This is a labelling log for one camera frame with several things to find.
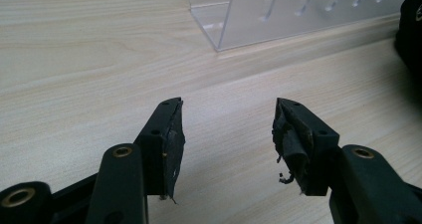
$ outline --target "screw hole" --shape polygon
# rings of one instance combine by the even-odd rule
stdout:
[[[161,132],[159,131],[159,130],[153,130],[152,132],[151,132],[153,135],[160,135],[161,134]]]
[[[129,154],[131,154],[132,149],[130,147],[118,147],[116,148],[113,152],[112,155],[115,157],[124,157],[124,156],[128,156]]]
[[[359,157],[362,157],[362,158],[373,158],[374,157],[372,152],[365,150],[363,148],[355,148],[353,150],[353,153],[355,155],[359,156]]]
[[[1,202],[3,207],[16,207],[24,204],[25,202],[31,200],[35,195],[35,189],[32,187],[22,188],[16,191],[13,191],[7,195]]]

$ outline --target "wood grain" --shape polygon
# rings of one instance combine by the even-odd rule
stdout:
[[[331,223],[328,197],[278,183],[276,98],[296,100],[422,186],[421,91],[395,54],[397,18],[215,53],[188,0],[0,0],[0,189],[60,190],[182,97],[175,198],[151,223]]]

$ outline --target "wooden table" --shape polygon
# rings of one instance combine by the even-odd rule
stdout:
[[[397,17],[216,53],[188,0],[0,0],[0,189],[58,191],[184,99],[175,199],[150,223],[330,223],[328,197],[278,182],[276,98],[306,105],[422,186],[422,97],[393,50]]]

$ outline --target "transparent plastic panel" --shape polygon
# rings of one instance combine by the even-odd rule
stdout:
[[[217,51],[397,14],[404,0],[191,0]]]

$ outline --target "black object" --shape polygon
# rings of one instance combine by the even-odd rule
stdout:
[[[331,188],[334,223],[422,223],[422,190],[405,183],[375,150],[340,148],[338,139],[302,104],[277,99],[273,141],[278,161],[285,160],[305,195],[325,196]]]
[[[180,171],[185,137],[181,98],[156,108],[134,144],[104,154],[100,171],[54,194],[43,182],[0,192],[0,224],[147,223],[147,195],[169,195]]]
[[[395,48],[409,70],[422,78],[422,0],[405,0]]]

